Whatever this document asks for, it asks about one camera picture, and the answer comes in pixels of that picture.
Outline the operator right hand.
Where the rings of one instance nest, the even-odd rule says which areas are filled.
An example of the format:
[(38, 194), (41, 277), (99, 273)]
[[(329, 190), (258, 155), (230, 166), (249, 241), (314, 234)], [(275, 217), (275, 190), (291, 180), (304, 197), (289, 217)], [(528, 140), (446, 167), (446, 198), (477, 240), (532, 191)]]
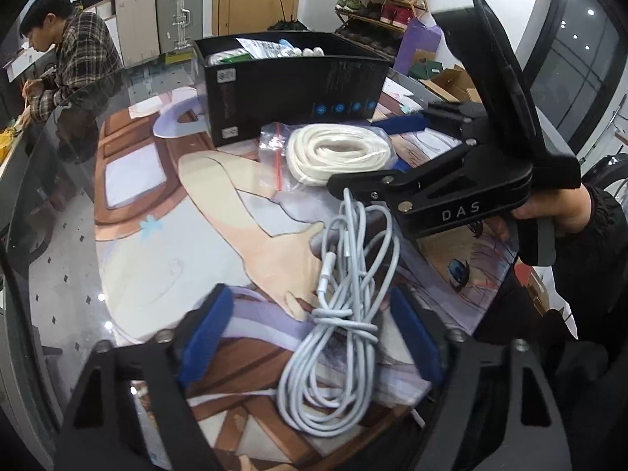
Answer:
[(577, 189), (537, 192), (524, 205), (512, 210), (510, 217), (520, 221), (550, 218), (556, 223), (558, 235), (575, 234), (588, 225), (592, 206), (591, 194), (581, 184)]

